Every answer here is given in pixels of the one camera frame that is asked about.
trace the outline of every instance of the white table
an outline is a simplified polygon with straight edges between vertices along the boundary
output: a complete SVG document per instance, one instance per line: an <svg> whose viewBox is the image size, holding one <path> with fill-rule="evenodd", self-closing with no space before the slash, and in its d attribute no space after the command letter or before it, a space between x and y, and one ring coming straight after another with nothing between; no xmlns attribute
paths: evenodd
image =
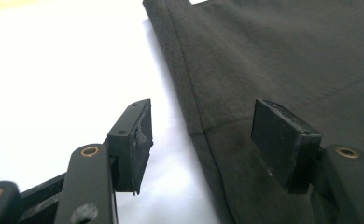
<svg viewBox="0 0 364 224"><path fill-rule="evenodd" d="M0 9L0 180L23 192L102 143L150 98L154 146L119 223L220 223L141 1L45 0Z"/></svg>

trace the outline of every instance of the folded cloth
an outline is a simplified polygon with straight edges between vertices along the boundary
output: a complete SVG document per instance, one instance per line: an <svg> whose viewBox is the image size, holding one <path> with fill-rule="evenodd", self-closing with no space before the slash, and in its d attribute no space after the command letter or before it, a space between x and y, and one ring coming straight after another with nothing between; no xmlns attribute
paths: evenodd
<svg viewBox="0 0 364 224"><path fill-rule="evenodd" d="M364 0L144 0L223 223L314 223L250 139L255 99L364 151Z"/></svg>

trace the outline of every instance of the garment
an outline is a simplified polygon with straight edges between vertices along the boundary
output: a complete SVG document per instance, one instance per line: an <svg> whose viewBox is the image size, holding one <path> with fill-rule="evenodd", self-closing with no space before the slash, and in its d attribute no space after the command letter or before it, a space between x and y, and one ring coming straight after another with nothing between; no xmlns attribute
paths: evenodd
<svg viewBox="0 0 364 224"><path fill-rule="evenodd" d="M364 1L145 0L223 223L314 223L267 174L250 132L277 102L364 151Z"/></svg>

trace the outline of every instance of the black cloth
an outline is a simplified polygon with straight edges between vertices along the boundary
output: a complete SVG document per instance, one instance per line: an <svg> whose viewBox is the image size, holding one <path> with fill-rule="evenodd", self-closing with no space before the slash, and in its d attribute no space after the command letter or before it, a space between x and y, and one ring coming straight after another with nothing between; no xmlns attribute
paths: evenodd
<svg viewBox="0 0 364 224"><path fill-rule="evenodd" d="M313 223L250 140L255 99L364 151L364 0L145 0L223 223Z"/></svg>

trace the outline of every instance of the white surface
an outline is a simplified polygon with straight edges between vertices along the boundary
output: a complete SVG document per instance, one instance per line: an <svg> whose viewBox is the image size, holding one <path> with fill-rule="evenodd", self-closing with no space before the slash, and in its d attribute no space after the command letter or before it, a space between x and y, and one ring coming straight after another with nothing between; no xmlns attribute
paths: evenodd
<svg viewBox="0 0 364 224"><path fill-rule="evenodd" d="M155 145L141 194L117 194L119 223L219 223L141 1L0 10L0 180L24 191L64 173L146 98Z"/></svg>

